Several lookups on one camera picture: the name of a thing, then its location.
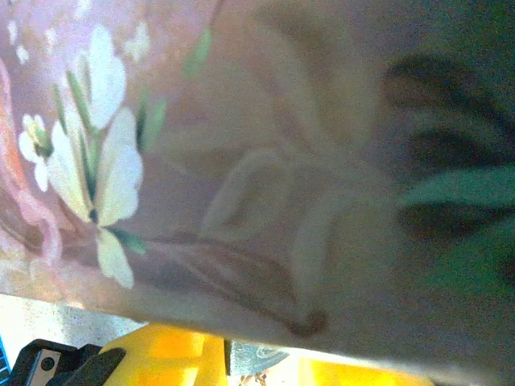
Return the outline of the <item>pink floral tin box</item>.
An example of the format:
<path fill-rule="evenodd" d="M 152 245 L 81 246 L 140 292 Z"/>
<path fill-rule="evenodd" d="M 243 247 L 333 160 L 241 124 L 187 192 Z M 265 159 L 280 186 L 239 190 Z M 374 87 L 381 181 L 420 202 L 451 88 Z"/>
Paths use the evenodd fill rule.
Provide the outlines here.
<path fill-rule="evenodd" d="M 515 386 L 515 0 L 0 0 L 0 294 Z"/>

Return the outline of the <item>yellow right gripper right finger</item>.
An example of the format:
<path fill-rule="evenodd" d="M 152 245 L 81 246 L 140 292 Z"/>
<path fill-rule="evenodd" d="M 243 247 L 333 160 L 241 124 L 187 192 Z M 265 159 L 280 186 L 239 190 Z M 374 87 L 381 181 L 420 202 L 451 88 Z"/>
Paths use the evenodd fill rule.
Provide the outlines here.
<path fill-rule="evenodd" d="M 277 365 L 277 386 L 435 386 L 401 372 L 289 358 Z"/>

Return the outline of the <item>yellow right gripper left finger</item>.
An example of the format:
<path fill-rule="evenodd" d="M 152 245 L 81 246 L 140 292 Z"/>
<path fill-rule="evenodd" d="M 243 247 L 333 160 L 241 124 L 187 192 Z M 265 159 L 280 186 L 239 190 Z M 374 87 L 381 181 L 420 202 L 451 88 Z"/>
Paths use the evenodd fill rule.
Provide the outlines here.
<path fill-rule="evenodd" d="M 105 386 L 226 386 L 220 336 L 148 324 L 108 343 L 101 353 L 113 349 L 125 355 Z"/>

